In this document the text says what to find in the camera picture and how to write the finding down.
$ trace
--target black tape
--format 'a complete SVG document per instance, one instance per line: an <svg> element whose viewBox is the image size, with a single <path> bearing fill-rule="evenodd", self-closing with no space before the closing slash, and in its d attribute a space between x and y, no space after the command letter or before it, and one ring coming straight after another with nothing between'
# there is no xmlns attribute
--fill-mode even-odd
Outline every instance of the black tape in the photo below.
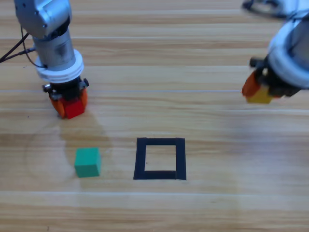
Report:
<svg viewBox="0 0 309 232"><path fill-rule="evenodd" d="M176 146L175 171L145 171L147 145ZM183 138L138 138L134 180L186 180L185 139Z"/></svg>

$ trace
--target wooden table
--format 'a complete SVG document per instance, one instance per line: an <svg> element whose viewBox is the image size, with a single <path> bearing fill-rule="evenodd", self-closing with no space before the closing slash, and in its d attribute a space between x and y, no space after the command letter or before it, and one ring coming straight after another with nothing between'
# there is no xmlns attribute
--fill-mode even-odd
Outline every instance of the wooden table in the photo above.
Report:
<svg viewBox="0 0 309 232"><path fill-rule="evenodd" d="M308 93L271 105L240 93L280 21L241 0L71 4L85 114L59 119L25 56L0 65L1 232L309 231ZM13 0L0 31L4 54L20 39ZM133 180L138 137L185 138L187 180ZM79 179L89 146L102 174ZM146 162L174 170L175 148L147 148Z"/></svg>

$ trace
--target black cable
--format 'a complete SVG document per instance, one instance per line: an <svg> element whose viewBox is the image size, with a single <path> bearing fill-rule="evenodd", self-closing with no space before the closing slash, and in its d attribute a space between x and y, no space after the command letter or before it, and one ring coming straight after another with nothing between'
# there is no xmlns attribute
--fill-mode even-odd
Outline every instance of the black cable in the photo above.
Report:
<svg viewBox="0 0 309 232"><path fill-rule="evenodd" d="M22 39L10 50L8 51L3 57L0 58L0 63L4 62L4 60L10 55L15 49L19 47L22 43L25 42L25 39L29 36L29 33L27 33L25 36L22 36Z"/></svg>
<svg viewBox="0 0 309 232"><path fill-rule="evenodd" d="M27 53L31 53L31 52L34 52L34 51L35 51L35 48L33 47L33 48L27 49L26 52L27 52ZM11 56L5 58L5 59L4 59L2 62L0 62L0 63L3 63L3 62L5 62L5 61L7 61L7 60L9 60L9 59L14 58L14 57L24 55L24 54L26 54L26 52L25 52L25 51L21 51L21 52L19 52L19 53L16 53L16 54L14 54L14 55L11 55Z"/></svg>
<svg viewBox="0 0 309 232"><path fill-rule="evenodd" d="M24 32L23 32L22 26L20 26L20 31L21 31L21 36L24 37ZM25 41L23 41L23 46L24 46L25 54L26 54L28 60L31 62L31 64L33 64L34 66L36 66L36 67L38 67L38 68L46 68L46 65L39 66L39 65L35 64L35 63L31 60L31 58L30 58L29 55L28 55L27 49L26 49Z"/></svg>

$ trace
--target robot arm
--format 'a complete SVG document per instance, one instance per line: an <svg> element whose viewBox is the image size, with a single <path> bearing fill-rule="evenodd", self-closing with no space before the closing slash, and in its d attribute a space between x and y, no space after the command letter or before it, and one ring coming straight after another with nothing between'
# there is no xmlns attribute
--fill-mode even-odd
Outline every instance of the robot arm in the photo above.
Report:
<svg viewBox="0 0 309 232"><path fill-rule="evenodd" d="M43 90L62 118L84 112L89 86L80 75L82 55L73 49L69 25L72 11L69 0L14 0L19 24L33 38L38 57L39 77L49 82Z"/></svg>
<svg viewBox="0 0 309 232"><path fill-rule="evenodd" d="M252 0L244 6L256 3L272 4L272 16L279 15L285 22L270 42L268 55L250 60L255 70L242 89L243 95L250 103L270 103L273 98L309 89L309 1Z"/></svg>

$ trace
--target green cube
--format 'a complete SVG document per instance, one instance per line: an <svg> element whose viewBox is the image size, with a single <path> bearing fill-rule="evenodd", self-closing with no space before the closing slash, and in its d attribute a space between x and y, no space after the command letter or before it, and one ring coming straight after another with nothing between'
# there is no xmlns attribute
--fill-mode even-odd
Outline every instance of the green cube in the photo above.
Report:
<svg viewBox="0 0 309 232"><path fill-rule="evenodd" d="M78 148L76 150L75 170L79 178L100 176L101 155L99 148Z"/></svg>

